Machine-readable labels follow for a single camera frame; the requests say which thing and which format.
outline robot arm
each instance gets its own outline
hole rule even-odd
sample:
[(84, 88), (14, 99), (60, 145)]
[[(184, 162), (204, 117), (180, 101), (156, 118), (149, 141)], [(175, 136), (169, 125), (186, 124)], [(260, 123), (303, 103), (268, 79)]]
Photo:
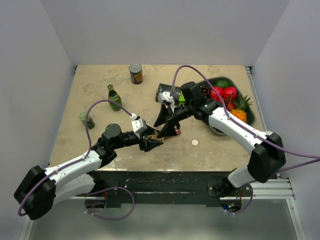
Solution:
[(122, 133), (118, 124), (109, 124), (86, 158), (87, 152), (58, 166), (45, 169), (35, 166), (29, 170), (14, 193), (19, 204), (40, 180), (55, 173), (26, 200), (23, 209), (31, 220), (42, 217), (53, 205), (65, 199), (103, 189), (104, 181), (94, 171), (117, 157), (115, 149), (139, 145), (141, 151), (149, 152), (163, 144), (148, 137), (155, 129), (148, 126), (145, 120), (135, 114), (130, 118), (133, 131)]
[(165, 124), (158, 138), (176, 136), (176, 130), (180, 128), (179, 121), (194, 116), (195, 119), (217, 128), (238, 142), (249, 154), (250, 160), (247, 166), (233, 170), (223, 179), (220, 186), (216, 186), (221, 192), (228, 193), (234, 188), (240, 188), (251, 182), (265, 183), (285, 163), (285, 155), (282, 151), (266, 144), (256, 138), (257, 135), (264, 139), (283, 146), (279, 135), (273, 132), (261, 132), (236, 117), (234, 120), (255, 132), (253, 136), (243, 128), (231, 121), (226, 115), (222, 105), (213, 99), (206, 100), (201, 93), (200, 87), (194, 82), (188, 82), (181, 86), (186, 104), (173, 109), (173, 99), (168, 92), (160, 93), (158, 97), (161, 110), (154, 127)]

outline gray floor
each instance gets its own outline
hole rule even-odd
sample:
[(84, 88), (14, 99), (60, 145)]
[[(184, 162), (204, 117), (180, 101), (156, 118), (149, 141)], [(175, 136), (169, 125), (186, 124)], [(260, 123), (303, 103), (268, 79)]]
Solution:
[[(130, 209), (104, 209), (118, 217)], [(35, 221), (30, 240), (295, 240), (285, 200), (254, 200), (239, 215), (204, 205), (137, 205), (120, 221), (84, 214), (82, 199), (69, 199)]]

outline green bottle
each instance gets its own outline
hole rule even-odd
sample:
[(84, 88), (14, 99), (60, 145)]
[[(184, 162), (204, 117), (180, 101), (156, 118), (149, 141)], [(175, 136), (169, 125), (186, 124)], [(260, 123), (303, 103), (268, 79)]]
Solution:
[[(108, 90), (109, 90), (109, 95), (108, 98), (112, 101), (117, 102), (118, 104), (120, 104), (122, 106), (122, 101), (121, 101), (121, 97), (119, 96), (119, 94), (114, 90), (114, 86), (112, 86), (111, 84), (108, 85)], [(119, 111), (121, 109), (121, 107), (119, 107), (118, 105), (109, 102), (111, 108), (113, 111)]]

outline wooden table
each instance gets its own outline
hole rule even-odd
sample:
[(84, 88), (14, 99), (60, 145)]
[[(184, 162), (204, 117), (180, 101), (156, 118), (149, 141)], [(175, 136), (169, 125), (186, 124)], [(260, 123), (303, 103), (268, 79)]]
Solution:
[[(155, 102), (159, 83), (172, 84), (179, 65), (143, 65), (143, 83), (131, 83), (128, 65), (79, 65), (74, 75), (70, 95), (54, 147), (51, 166), (69, 161), (88, 149), (88, 140), (79, 114), (94, 102), (108, 98), (108, 84), (122, 98), (123, 106), (153, 126), (160, 104)], [(225, 76), (233, 80), (243, 95), (252, 97), (246, 69), (242, 65), (195, 65), (207, 78)], [(203, 79), (193, 70), (180, 70), (176, 86)], [(253, 125), (263, 130), (256, 104), (252, 106), (256, 121)], [(96, 105), (90, 113), (95, 127), (90, 130), (92, 143), (111, 123), (121, 126), (122, 132), (132, 130), (131, 120), (124, 111), (113, 111), (109, 103)], [(117, 158), (101, 170), (119, 171), (231, 171), (244, 166), (249, 154), (228, 136), (215, 136), (207, 125), (190, 117), (180, 122), (181, 135), (166, 139), (164, 144), (150, 152), (139, 150), (137, 145), (117, 149)], [(197, 139), (198, 146), (191, 140)]]

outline green fruit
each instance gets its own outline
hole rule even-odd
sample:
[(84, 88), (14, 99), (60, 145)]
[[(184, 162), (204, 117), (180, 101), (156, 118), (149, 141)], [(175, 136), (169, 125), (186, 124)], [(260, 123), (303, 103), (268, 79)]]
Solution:
[(227, 87), (230, 87), (230, 83), (227, 80), (221, 79), (221, 80), (216, 81), (214, 86), (225, 89)]

